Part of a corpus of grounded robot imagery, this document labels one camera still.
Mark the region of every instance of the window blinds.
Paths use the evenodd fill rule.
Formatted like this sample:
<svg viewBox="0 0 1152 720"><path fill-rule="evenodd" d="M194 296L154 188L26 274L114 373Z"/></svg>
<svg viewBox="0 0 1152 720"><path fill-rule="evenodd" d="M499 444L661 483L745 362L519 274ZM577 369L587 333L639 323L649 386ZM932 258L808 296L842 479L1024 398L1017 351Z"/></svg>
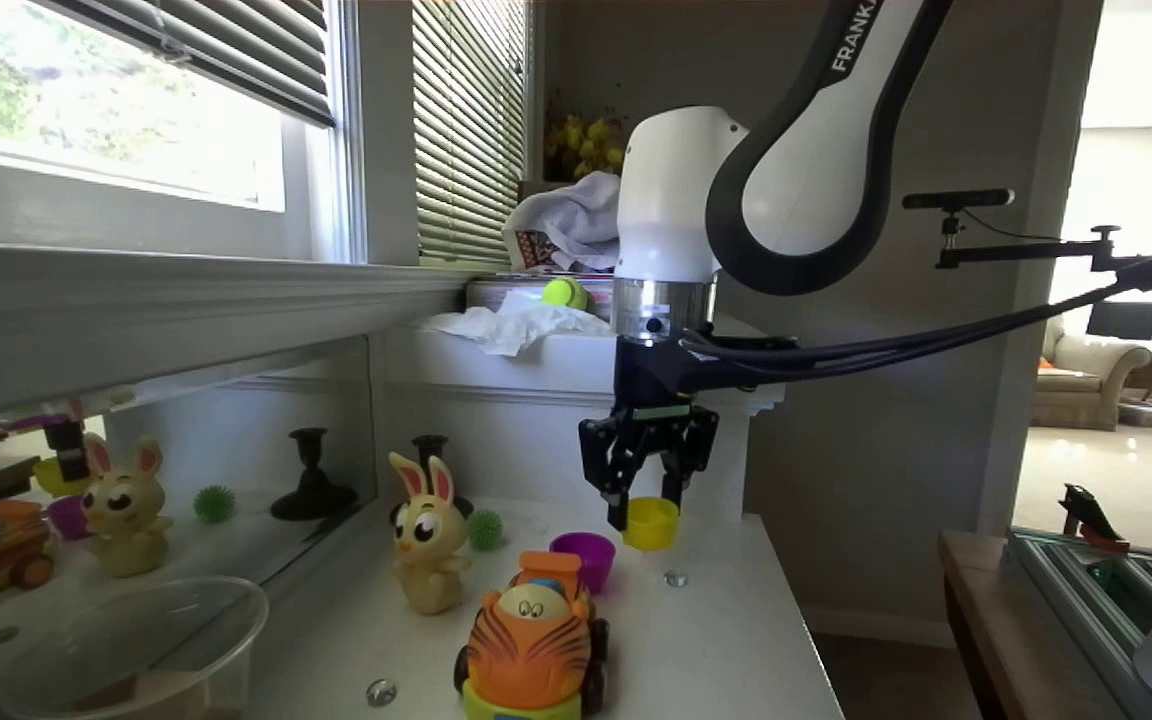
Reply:
<svg viewBox="0 0 1152 720"><path fill-rule="evenodd" d="M302 121L333 126L326 0L35 0Z"/></svg>
<svg viewBox="0 0 1152 720"><path fill-rule="evenodd" d="M508 265L529 151L529 0L414 0L422 261Z"/></svg>

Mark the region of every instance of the black cable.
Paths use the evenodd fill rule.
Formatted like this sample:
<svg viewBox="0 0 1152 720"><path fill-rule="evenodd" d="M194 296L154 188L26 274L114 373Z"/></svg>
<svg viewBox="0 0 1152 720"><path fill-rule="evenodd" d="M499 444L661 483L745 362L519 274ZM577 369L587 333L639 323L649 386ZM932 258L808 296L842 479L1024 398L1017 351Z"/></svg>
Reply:
<svg viewBox="0 0 1152 720"><path fill-rule="evenodd" d="M1111 286L1068 296L1059 303L1037 303L1024 313L1007 313L1007 315L991 315L991 322L973 322L973 323L955 323L955 327L935 327L935 333L914 333L914 338L884 338L884 342L858 342L858 343L824 343L824 348L724 348L712 343L710 338L682 327L677 348L689 351L693 362L699 362L699 369L693 373L698 386L703 366L719 362L737 373L752 373L761 382L822 382L822 377L852 377L852 373L867 373L867 369L884 369L884 366L904 366L918 357L932 357L932 351L950 351L961 343L976 343L1037 322L1054 322L1059 313L1108 299L1118 291L1128 287L1152 287L1152 258L1139 265L1128 265L1118 274Z"/></svg>
<svg viewBox="0 0 1152 720"><path fill-rule="evenodd" d="M1024 242L1024 243L1068 243L1064 238L1024 238L1024 234L990 225L986 215L976 215L976 212L967 212L967 210L966 210L961 215L967 215L976 229L986 229L986 234L991 234L991 238L1011 238L1011 242Z"/></svg>

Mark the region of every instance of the white countertop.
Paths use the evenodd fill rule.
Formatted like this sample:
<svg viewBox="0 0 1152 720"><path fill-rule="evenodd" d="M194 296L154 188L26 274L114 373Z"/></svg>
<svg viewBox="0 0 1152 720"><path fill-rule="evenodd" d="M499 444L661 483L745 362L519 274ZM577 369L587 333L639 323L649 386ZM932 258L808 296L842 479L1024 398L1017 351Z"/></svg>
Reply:
<svg viewBox="0 0 1152 720"><path fill-rule="evenodd" d="M477 506L499 512L508 545L471 558L467 602L449 616L405 607L375 506L281 578L273 626L255 644L248 718L462 718L454 659L477 602L515 571L515 554L573 528L611 531L605 522ZM667 570L689 571L689 587L673 587ZM682 549L666 558L617 549L611 585L596 605L611 626L605 720L846 718L757 515L684 524ZM396 683L389 709L368 709L373 680Z"/></svg>

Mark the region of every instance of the stuffed bunny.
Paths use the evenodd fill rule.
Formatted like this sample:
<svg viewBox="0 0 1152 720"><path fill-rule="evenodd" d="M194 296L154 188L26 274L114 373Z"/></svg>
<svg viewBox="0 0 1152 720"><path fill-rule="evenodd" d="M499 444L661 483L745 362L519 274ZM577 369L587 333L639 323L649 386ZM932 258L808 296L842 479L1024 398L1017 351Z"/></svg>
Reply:
<svg viewBox="0 0 1152 720"><path fill-rule="evenodd" d="M416 614L449 614L464 597L464 515L456 510L454 474L445 462L432 455L423 476L423 467L401 451L389 451L389 467L408 489L408 506L401 506L393 515L393 571Z"/></svg>
<svg viewBox="0 0 1152 720"><path fill-rule="evenodd" d="M110 578L139 578L165 563L162 444L139 444L137 467L116 467L100 435L85 439L92 483L85 493L95 562Z"/></svg>

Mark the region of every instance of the couch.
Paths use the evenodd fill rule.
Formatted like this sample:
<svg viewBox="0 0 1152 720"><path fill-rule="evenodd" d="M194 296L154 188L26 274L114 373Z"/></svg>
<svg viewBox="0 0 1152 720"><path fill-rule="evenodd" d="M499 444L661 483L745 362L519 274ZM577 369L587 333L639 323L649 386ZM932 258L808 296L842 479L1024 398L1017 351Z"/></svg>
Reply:
<svg viewBox="0 0 1152 720"><path fill-rule="evenodd" d="M1033 426L1118 430L1121 398L1132 369L1144 369L1144 343L1108 338L1074 338L1059 323L1043 327Z"/></svg>

